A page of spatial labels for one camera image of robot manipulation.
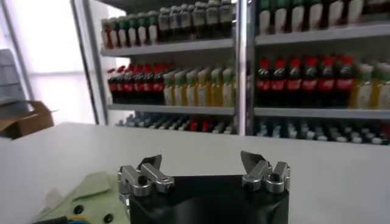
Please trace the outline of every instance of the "green cloth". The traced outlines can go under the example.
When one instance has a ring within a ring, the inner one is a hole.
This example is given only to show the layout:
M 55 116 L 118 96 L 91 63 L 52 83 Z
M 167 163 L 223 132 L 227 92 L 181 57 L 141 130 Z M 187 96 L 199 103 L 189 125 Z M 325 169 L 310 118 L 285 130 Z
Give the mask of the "green cloth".
M 92 173 L 55 208 L 41 213 L 37 221 L 54 219 L 61 216 L 74 216 L 74 208 L 83 206 L 80 214 L 92 224 L 105 224 L 107 214 L 113 216 L 110 224 L 129 224 L 122 202 L 119 200 L 118 177 L 105 172 Z

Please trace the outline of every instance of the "bottle label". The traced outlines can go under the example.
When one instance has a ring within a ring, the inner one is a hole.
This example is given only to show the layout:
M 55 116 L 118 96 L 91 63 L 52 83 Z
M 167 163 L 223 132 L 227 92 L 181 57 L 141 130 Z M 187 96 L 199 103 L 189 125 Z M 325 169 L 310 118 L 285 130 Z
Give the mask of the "bottle label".
M 199 98 L 199 106 L 206 107 L 206 87 L 199 86 L 197 89 L 197 95 Z
M 329 8 L 329 26 L 337 26 L 340 24 L 342 8 L 344 3 L 342 1 L 335 1 Z
M 318 29 L 322 16 L 322 4 L 318 3 L 310 7 L 310 29 Z
M 268 10 L 261 11 L 260 13 L 260 34 L 269 33 L 269 23 L 271 21 L 271 14 Z
M 105 48 L 108 48 L 108 34 L 106 31 L 102 31 L 102 39 Z
M 363 85 L 358 90 L 356 107 L 367 108 L 370 103 L 372 87 L 371 85 Z
M 143 92 L 144 91 L 144 84 L 143 83 L 136 83 L 134 84 L 135 91 L 137 92 Z
M 146 29 L 145 27 L 141 26 L 138 28 L 138 36 L 140 37 L 141 45 L 146 44 Z
M 118 84 L 118 89 L 117 89 L 119 92 L 123 92 L 125 91 L 125 86 L 124 86 L 124 83 L 119 83 Z
M 218 23 L 218 8 L 210 7 L 206 9 L 206 22 L 208 25 L 214 25 Z
M 119 34 L 119 40 L 121 42 L 121 46 L 123 46 L 123 47 L 127 46 L 126 31 L 125 30 L 120 30 L 118 32 L 118 34 Z
M 383 85 L 379 93 L 379 109 L 390 109 L 390 85 Z
M 194 87 L 193 86 L 187 86 L 186 95 L 187 95 L 187 99 L 188 99 L 188 105 L 195 106 L 195 96 L 194 96 Z
M 317 80 L 304 80 L 302 89 L 305 91 L 314 91 L 317 88 Z
M 267 91 L 271 87 L 271 81 L 269 80 L 258 80 L 257 81 L 257 90 Z
M 175 88 L 175 100 L 176 100 L 176 105 L 178 106 L 183 105 L 182 90 L 180 86 Z
M 278 9 L 275 12 L 275 33 L 283 33 L 286 26 L 286 9 Z
M 145 92 L 153 91 L 153 84 L 151 84 L 151 83 L 144 83 L 144 91 Z
M 124 85 L 124 89 L 126 92 L 133 92 L 134 91 L 134 83 L 126 83 Z
M 191 17 L 189 12 L 184 12 L 180 14 L 180 19 L 182 20 L 182 28 L 187 28 L 191 25 Z
M 223 105 L 224 107 L 232 107 L 232 87 L 230 85 L 224 85 L 222 89 Z
M 298 80 L 288 80 L 287 81 L 287 89 L 288 90 L 298 90 L 298 89 L 300 89 L 301 82 L 302 82 L 301 79 L 298 79 Z
M 348 24 L 357 23 L 363 11 L 363 0 L 352 0 L 349 2 Z
M 164 91 L 164 83 L 161 82 L 161 83 L 154 83 L 153 84 L 153 91 L 155 92 L 162 92 Z
M 193 12 L 194 25 L 203 26 L 206 24 L 206 11 L 202 9 L 195 9 Z
M 118 89 L 115 83 L 108 84 L 108 87 L 110 88 L 111 92 L 114 92 Z
M 157 44 L 157 26 L 149 26 L 149 36 L 151 38 L 151 44 Z
M 113 47 L 119 47 L 118 35 L 115 30 L 111 30 L 110 37 Z
M 233 18 L 231 5 L 223 5 L 219 8 L 221 23 L 231 22 Z
M 352 79 L 337 79 L 336 89 L 338 90 L 351 90 L 353 80 Z
M 169 21 L 170 21 L 170 27 L 171 29 L 178 29 L 179 26 L 179 17 L 177 13 L 172 13 L 169 16 Z
M 136 33 L 135 33 L 135 29 L 134 28 L 130 28 L 129 29 L 129 39 L 130 39 L 130 44 L 132 46 L 135 46 L 136 43 L 137 43 L 137 38 L 136 38 Z
M 172 99 L 172 87 L 168 87 L 164 89 L 164 98 L 165 98 L 165 104 L 166 105 L 173 105 L 173 99 Z
M 329 91 L 332 90 L 335 85 L 334 79 L 320 79 L 318 80 L 318 88 L 320 90 Z
M 158 17 L 158 28 L 162 31 L 169 30 L 169 16 L 160 15 Z
M 293 32 L 302 31 L 304 12 L 303 6 L 297 6 L 292 10 L 291 28 Z
M 285 88 L 286 80 L 276 80 L 271 82 L 271 89 L 274 91 L 281 91 Z

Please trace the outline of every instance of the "red-capped bottle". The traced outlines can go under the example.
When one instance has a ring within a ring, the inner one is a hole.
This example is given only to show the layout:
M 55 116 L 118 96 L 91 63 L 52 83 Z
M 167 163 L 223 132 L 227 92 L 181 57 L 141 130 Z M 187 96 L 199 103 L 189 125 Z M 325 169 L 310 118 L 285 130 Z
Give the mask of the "red-capped bottle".
M 324 57 L 322 59 L 322 67 L 319 73 L 317 106 L 332 106 L 334 87 L 335 73 L 333 72 L 333 57 Z
M 282 58 L 275 63 L 275 70 L 271 76 L 271 105 L 280 107 L 285 102 L 285 85 L 286 85 L 286 61 Z
M 154 103 L 157 105 L 164 105 L 164 76 L 163 76 L 163 66 L 159 64 L 154 64 Z
M 135 99 L 134 65 L 129 65 L 129 67 L 126 69 L 124 88 L 126 91 L 126 103 L 134 103 L 134 99 Z
M 193 119 L 193 120 L 190 122 L 190 131 L 197 131 L 197 129 L 198 129 L 197 120 L 196 120 L 196 119 Z
M 342 57 L 341 66 L 335 83 L 334 104 L 336 107 L 347 107 L 352 90 L 354 74 L 352 57 Z
M 146 64 L 144 67 L 144 103 L 153 104 L 153 71 L 150 64 Z
M 301 66 L 298 58 L 292 58 L 290 61 L 288 79 L 286 85 L 287 106 L 300 106 L 300 90 L 302 84 Z
M 306 58 L 302 77 L 302 106 L 314 107 L 317 91 L 317 61 L 314 57 Z
M 262 58 L 259 62 L 259 70 L 256 80 L 256 101 L 258 106 L 266 107 L 270 105 L 270 88 L 271 73 L 269 71 L 269 61 L 267 58 Z
M 137 65 L 135 67 L 135 77 L 134 77 L 134 89 L 136 95 L 136 103 L 144 103 L 144 67 L 142 65 Z
M 210 132 L 210 123 L 209 121 L 202 122 L 202 132 Z
M 108 73 L 108 88 L 111 92 L 112 102 L 118 103 L 118 84 L 116 83 L 115 68 L 111 68 Z
M 116 70 L 118 76 L 116 76 L 116 84 L 118 90 L 118 103 L 126 103 L 126 91 L 125 91 L 125 80 L 124 80 L 124 70 L 125 66 L 121 66 Z

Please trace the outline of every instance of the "red label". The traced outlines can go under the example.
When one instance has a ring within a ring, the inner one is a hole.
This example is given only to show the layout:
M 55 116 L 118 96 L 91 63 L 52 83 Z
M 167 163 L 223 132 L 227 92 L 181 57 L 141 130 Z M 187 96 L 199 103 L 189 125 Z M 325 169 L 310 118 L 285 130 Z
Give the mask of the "red label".
M 304 80 L 302 82 L 302 89 L 305 91 L 313 91 L 317 87 L 317 80 Z
M 350 90 L 352 89 L 352 79 L 337 79 L 336 88 L 339 90 Z
M 281 91 L 285 88 L 286 80 L 277 80 L 271 82 L 272 90 Z
M 125 91 L 125 90 L 126 90 L 124 85 L 125 85 L 124 83 L 119 83 L 119 84 L 118 84 L 118 91 L 119 91 L 119 92 Z
M 257 81 L 257 89 L 260 91 L 267 91 L 271 86 L 271 81 L 269 80 L 258 80 Z
M 298 90 L 300 89 L 300 83 L 302 82 L 301 79 L 298 80 L 288 80 L 287 81 L 287 89 L 288 90 Z
M 116 87 L 116 84 L 115 84 L 115 83 L 110 83 L 110 84 L 108 84 L 108 87 L 110 88 L 110 91 L 111 91 L 111 92 L 117 90 L 117 87 Z
M 318 88 L 320 90 L 329 91 L 332 90 L 335 85 L 334 79 L 320 79 L 318 80 Z
M 144 91 L 145 92 L 153 91 L 153 84 L 151 84 L 151 83 L 144 83 Z
M 153 91 L 155 92 L 162 92 L 164 91 L 164 83 L 154 83 L 153 85 Z
M 134 91 L 134 84 L 133 83 L 127 83 L 124 85 L 124 90 L 126 92 L 132 92 Z
M 135 91 L 137 92 L 143 92 L 144 91 L 144 84 L 143 83 L 136 83 L 134 84 Z

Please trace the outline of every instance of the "juice bottle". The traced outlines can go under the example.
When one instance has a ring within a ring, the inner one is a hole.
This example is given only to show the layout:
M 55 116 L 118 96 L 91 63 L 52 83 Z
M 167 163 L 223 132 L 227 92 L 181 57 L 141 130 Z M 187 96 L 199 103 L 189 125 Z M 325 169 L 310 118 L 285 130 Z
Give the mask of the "juice bottle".
M 164 87 L 164 99 L 165 105 L 173 106 L 175 105 L 175 95 L 174 95 L 174 82 L 173 82 L 173 73 L 169 72 L 164 75 L 165 87 Z
M 216 68 L 211 72 L 211 105 L 213 107 L 222 106 L 221 72 L 222 68 Z
M 381 75 L 382 75 L 382 63 L 374 63 L 374 72 L 372 73 L 372 94 L 370 100 L 370 107 L 373 109 L 378 108 L 379 103 L 379 92 L 382 86 Z
M 223 107 L 234 107 L 233 69 L 227 68 L 223 72 L 224 86 L 222 89 Z
M 187 73 L 187 101 L 188 106 L 196 107 L 197 106 L 197 83 L 196 83 L 196 74 L 197 70 L 192 70 L 189 73 Z
M 187 84 L 184 74 L 184 71 L 175 73 L 175 101 L 177 106 L 187 106 Z
M 381 87 L 379 91 L 378 109 L 390 109 L 390 65 L 381 64 Z
M 357 109 L 368 108 L 372 93 L 371 74 L 374 67 L 362 64 L 359 67 L 359 79 L 355 82 L 354 95 L 352 96 L 352 107 Z
M 198 87 L 197 87 L 197 95 L 198 95 L 198 106 L 199 107 L 209 107 L 210 106 L 210 84 L 207 80 L 207 75 L 210 72 L 210 69 L 205 68 L 198 72 Z

